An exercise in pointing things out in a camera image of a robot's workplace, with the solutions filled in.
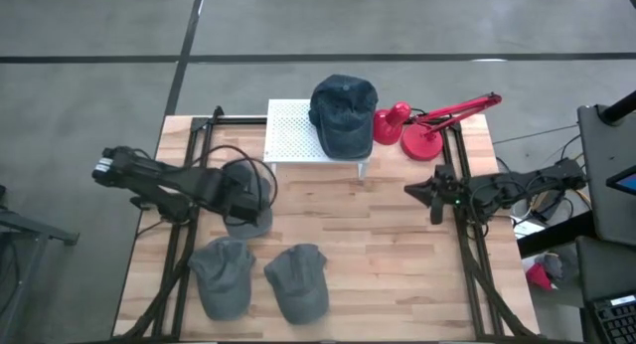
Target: gray floor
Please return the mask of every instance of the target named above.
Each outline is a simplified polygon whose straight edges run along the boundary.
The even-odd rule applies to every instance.
[[[1,56],[178,55],[193,0],[0,0]],[[193,54],[635,52],[628,0],[205,0]],[[486,91],[497,154],[516,170],[554,162],[580,105],[634,88],[636,61],[189,65],[176,112],[263,114],[333,73],[367,78],[382,107],[435,109]],[[0,64],[0,183],[9,206],[79,231],[52,243],[16,342],[107,338],[138,212],[90,171],[105,146],[153,152],[175,65]],[[568,153],[580,152],[574,143]],[[584,207],[572,198],[575,212]],[[564,216],[565,209],[560,209]],[[542,331],[579,339],[577,313],[534,296]]]

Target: red object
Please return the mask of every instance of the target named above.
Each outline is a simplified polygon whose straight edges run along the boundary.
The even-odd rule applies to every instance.
[[[442,149],[442,138],[439,130],[445,129],[459,121],[483,111],[501,102],[501,96],[491,92],[464,101],[463,103],[450,105],[442,109],[434,110],[415,119],[415,124],[409,126],[401,138],[401,149],[414,160],[432,160]],[[433,120],[449,117],[438,124],[431,124]]]
[[[528,282],[534,283],[545,290],[553,290],[553,285],[548,279],[546,270],[540,263],[535,263],[526,272],[526,278]]]
[[[410,117],[410,105],[397,102],[391,110],[380,109],[374,115],[374,140],[383,145],[395,144],[401,135],[401,126]]]

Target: computer monitor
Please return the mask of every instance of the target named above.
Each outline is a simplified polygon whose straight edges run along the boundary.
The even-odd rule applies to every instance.
[[[612,189],[636,195],[636,166],[610,177],[606,185]]]

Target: butcher block tabletop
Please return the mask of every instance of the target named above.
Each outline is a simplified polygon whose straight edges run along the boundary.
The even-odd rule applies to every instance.
[[[166,117],[157,160],[183,165],[192,118]],[[462,121],[462,127],[473,176],[498,172],[485,116],[474,115]],[[215,125],[212,135],[212,146],[234,145],[260,159],[264,141],[265,125]],[[238,157],[222,149],[211,155],[208,166],[219,167]],[[364,181],[358,180],[352,164],[279,164],[273,227],[266,236],[248,241],[256,257],[248,313],[235,321],[209,319],[191,273],[181,340],[474,339],[451,209],[446,206],[443,223],[434,226],[429,210],[402,189],[428,179],[441,163],[441,155],[418,162],[408,159],[399,144],[376,143]],[[156,212],[144,212],[139,230],[158,220]],[[510,221],[495,218],[489,225],[486,244],[495,286],[522,322],[538,333]],[[180,238],[184,239],[186,229],[182,231]],[[221,217],[202,210],[195,249],[226,234]],[[163,224],[135,242],[114,335],[129,329],[157,293],[169,235],[170,225]],[[315,244],[327,258],[330,310],[317,322],[294,326],[282,317],[263,268],[297,244]],[[167,305],[166,333],[172,326],[176,292],[175,288]],[[481,290],[479,293],[487,332],[492,332],[488,330],[487,301]]]

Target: baseball cap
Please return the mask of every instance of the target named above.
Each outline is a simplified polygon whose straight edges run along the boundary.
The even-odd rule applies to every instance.
[[[351,76],[332,75],[314,89],[309,120],[327,156],[354,160],[371,155],[376,104],[374,86]]]
[[[271,208],[269,207],[269,191],[271,190],[269,181],[262,177],[257,178],[251,165],[249,165],[246,160],[231,163],[230,165],[224,166],[223,169],[228,176],[239,180],[242,184],[247,184],[244,189],[255,194],[256,197],[258,196],[258,184],[256,181],[260,181],[260,195],[262,199],[262,210],[258,214],[255,222],[245,222],[245,220],[232,216],[226,216],[224,218],[228,234],[237,239],[247,240],[269,232],[273,218]]]
[[[214,320],[239,319],[249,308],[249,271],[255,258],[242,240],[222,237],[192,252],[194,271],[206,314]]]
[[[315,245],[296,245],[265,266],[265,277],[283,317],[291,324],[307,324],[329,309],[323,268],[327,259]]]

